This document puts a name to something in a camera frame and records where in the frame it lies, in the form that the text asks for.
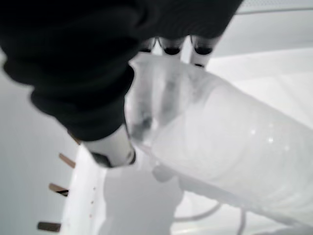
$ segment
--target translucent plastic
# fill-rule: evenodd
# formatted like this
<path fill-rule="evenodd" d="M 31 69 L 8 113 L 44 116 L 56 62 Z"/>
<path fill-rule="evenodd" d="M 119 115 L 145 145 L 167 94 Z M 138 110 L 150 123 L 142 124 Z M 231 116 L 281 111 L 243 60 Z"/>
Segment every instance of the translucent plastic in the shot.
<path fill-rule="evenodd" d="M 222 79 L 140 55 L 129 132 L 163 164 L 313 226 L 313 131 Z"/>

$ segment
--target black fabric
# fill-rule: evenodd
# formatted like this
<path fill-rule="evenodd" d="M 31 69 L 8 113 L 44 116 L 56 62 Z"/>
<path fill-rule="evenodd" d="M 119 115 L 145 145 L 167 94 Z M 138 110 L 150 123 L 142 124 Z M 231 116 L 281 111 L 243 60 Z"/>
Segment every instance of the black fabric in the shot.
<path fill-rule="evenodd" d="M 140 43 L 154 36 L 220 36 L 242 0 L 103 0 L 0 5 L 4 70 L 74 136 L 94 141 L 125 121 Z"/>

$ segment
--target black sleeve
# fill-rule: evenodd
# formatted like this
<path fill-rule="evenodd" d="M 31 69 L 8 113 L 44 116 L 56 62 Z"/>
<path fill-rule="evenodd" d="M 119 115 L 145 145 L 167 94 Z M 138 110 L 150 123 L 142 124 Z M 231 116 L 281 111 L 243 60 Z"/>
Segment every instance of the black sleeve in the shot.
<path fill-rule="evenodd" d="M 75 137 L 94 141 L 125 121 L 124 96 L 134 76 L 136 27 L 147 18 L 136 0 L 101 4 L 0 6 L 4 70 L 32 85 L 33 104 Z"/>

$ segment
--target white wall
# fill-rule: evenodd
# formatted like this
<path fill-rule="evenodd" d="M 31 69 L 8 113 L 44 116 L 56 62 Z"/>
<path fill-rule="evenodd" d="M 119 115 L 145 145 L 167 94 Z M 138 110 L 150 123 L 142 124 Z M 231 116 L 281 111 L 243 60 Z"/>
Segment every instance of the white wall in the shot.
<path fill-rule="evenodd" d="M 236 15 L 214 56 L 313 46 L 313 10 Z"/>
<path fill-rule="evenodd" d="M 30 89 L 0 71 L 0 234 L 40 235 L 39 221 L 60 222 L 65 199 L 48 189 L 67 187 L 71 169 L 59 158 L 77 145 L 53 118 L 29 102 Z"/>

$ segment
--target white surface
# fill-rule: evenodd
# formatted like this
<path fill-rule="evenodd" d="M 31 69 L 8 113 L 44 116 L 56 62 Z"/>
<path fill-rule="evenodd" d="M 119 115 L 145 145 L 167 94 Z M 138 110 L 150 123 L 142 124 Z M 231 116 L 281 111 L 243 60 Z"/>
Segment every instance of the white surface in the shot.
<path fill-rule="evenodd" d="M 251 14 L 260 11 L 301 10 L 313 8 L 312 0 L 245 0 L 238 14 Z"/>
<path fill-rule="evenodd" d="M 48 185 L 68 186 L 72 170 L 58 154 L 73 159 L 77 151 L 66 130 L 30 104 L 29 92 L 0 71 L 2 235 L 44 235 L 36 229 L 39 221 L 61 221 L 65 197 L 50 191 Z"/>

